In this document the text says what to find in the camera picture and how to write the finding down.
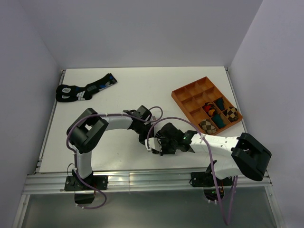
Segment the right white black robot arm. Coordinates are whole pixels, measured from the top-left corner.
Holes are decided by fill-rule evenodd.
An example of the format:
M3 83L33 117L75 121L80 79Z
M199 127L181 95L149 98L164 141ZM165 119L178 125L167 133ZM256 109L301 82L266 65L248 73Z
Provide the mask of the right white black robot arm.
M221 180L244 175L261 181L271 159L271 152L248 133L238 137L207 135L197 131L182 132L172 123L165 124L153 138L146 140L149 151L161 156L182 152L206 153L211 159L206 181L216 185Z

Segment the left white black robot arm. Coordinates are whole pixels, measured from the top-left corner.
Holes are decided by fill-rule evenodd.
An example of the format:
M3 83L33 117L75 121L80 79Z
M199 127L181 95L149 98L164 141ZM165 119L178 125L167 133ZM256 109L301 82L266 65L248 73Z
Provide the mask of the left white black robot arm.
M125 110L118 114L99 114L94 109L86 109L67 130L67 147L74 151L75 168L72 175L75 185L86 190L96 188L97 181L92 170L92 150L98 145L106 131L124 129L138 134L138 141L145 144L152 126L152 113L145 106L137 110Z

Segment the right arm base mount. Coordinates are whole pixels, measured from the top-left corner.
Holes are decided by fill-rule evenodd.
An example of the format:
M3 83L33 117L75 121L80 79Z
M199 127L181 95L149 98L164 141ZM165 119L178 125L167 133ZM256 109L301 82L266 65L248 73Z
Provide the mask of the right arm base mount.
M193 187L205 187L205 188L211 188L215 187L214 180L212 173L207 172L192 172L190 174L190 185ZM220 186L231 186L233 184L232 178L225 178L223 180L220 180L216 178L217 185Z

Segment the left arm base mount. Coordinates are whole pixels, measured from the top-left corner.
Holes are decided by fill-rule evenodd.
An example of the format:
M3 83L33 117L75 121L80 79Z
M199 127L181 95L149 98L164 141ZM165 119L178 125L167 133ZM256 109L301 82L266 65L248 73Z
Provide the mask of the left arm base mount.
M98 190L106 190L108 184L107 175L94 175L86 180L86 184L78 179L77 176L67 176L64 191L85 191L92 190L92 186Z

